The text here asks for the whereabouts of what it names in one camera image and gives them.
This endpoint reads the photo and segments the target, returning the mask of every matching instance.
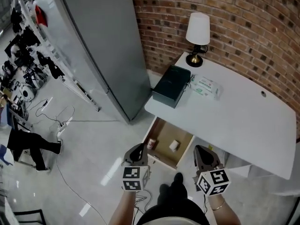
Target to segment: tiled floor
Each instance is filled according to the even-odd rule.
[[[81,98],[69,91],[59,80],[51,79],[40,90],[33,107],[45,98],[53,97],[44,113],[51,118],[67,120],[73,113],[74,120],[110,120],[103,112],[96,112]],[[30,122],[34,131],[49,141],[55,141],[56,125],[43,115],[34,114],[40,106],[30,110]],[[13,175],[9,179],[10,191],[8,200],[14,211],[42,209],[50,225],[105,225],[108,224],[114,209],[122,195],[121,169],[112,173],[114,164],[120,164],[124,153],[133,145],[141,142],[153,116],[144,112],[134,125],[120,122],[71,122],[64,130],[61,138],[64,151],[56,156],[45,151],[46,163],[52,168],[49,174],[38,173],[34,169],[15,164]],[[179,171],[185,176],[188,195],[201,208],[203,195],[195,192],[192,177],[195,175],[193,148],[188,151]],[[149,207],[156,204],[158,188],[162,183],[171,183],[175,172],[158,163],[149,161],[151,176],[147,189],[152,193]],[[78,195],[90,203],[101,216],[92,208],[82,217],[80,212],[86,202],[74,193],[65,181]],[[238,214],[243,225],[284,225],[293,207],[292,197],[269,195],[261,180],[248,181],[231,174],[232,184],[225,197],[234,211]],[[143,210],[148,200],[139,207]],[[215,224],[209,209],[207,216],[211,224]]]

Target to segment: desk drawer cabinet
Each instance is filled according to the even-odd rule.
[[[156,143],[148,150],[148,156],[172,170],[177,169],[194,140],[192,134],[158,117],[154,118],[143,142],[147,143],[150,138],[155,139]],[[176,152],[169,148],[174,140],[180,143]]]

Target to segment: white lampshade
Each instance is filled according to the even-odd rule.
[[[203,13],[191,13],[186,39],[197,45],[210,43],[210,17]]]

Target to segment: lamp base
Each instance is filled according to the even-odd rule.
[[[198,68],[202,66],[203,59],[197,54],[190,54],[186,57],[186,62],[191,67]]]

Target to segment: bracelet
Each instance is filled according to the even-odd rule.
[[[213,210],[213,211],[217,211],[217,210],[220,209],[225,203],[226,203],[226,201],[224,200],[224,202],[221,204],[221,206],[219,206],[219,207],[216,208],[216,209],[212,209],[212,210]]]

